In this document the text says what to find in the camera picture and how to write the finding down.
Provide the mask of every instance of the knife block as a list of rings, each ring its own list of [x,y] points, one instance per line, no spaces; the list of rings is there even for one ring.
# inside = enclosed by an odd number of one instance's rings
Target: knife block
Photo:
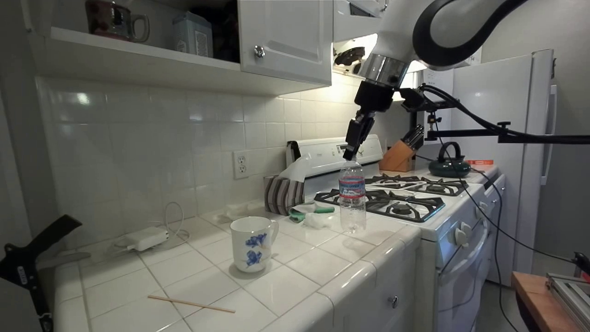
[[[407,172],[412,168],[415,151],[406,143],[397,141],[379,161],[379,169],[385,171]]]

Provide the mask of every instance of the oven door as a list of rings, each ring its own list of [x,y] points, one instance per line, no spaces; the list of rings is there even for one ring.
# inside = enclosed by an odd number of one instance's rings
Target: oven door
[[[475,324],[493,248],[490,226],[483,219],[469,245],[459,249],[439,273],[438,332],[469,332]]]

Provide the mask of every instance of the chopstick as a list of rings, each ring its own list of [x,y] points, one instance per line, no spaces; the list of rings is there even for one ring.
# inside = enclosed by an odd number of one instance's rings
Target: chopstick
[[[219,311],[225,311],[226,313],[235,314],[235,310],[225,309],[225,308],[220,308],[220,307],[213,307],[211,305],[198,304],[198,303],[189,302],[189,301],[182,301],[182,300],[175,300],[173,298],[159,297],[159,296],[155,296],[155,295],[148,295],[147,297],[148,298],[153,298],[155,300],[162,300],[162,301],[168,301],[168,302],[175,302],[175,303],[181,303],[181,304],[194,305],[196,307],[213,309],[213,310],[219,310]]]

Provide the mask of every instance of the floor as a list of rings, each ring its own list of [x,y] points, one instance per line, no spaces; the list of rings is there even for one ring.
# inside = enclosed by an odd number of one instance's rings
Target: floor
[[[573,275],[574,266],[540,254],[533,256],[533,274],[546,275],[547,272]],[[514,291],[510,288],[502,288],[502,306],[510,321],[518,332],[528,332],[524,322],[520,318]],[[498,285],[486,282],[481,290],[481,307],[477,317],[476,332],[514,332],[502,316],[498,302]]]

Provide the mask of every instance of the refrigerator door handle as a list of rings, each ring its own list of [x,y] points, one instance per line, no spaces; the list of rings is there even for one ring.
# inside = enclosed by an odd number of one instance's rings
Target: refrigerator door handle
[[[547,105],[547,130],[546,134],[555,135],[555,123],[557,117],[557,85],[551,85],[551,93],[549,94],[549,103]],[[543,175],[541,176],[541,185],[547,184],[547,176],[549,175],[549,167],[551,166],[551,155],[553,154],[553,144],[545,147],[545,166],[543,167]]]

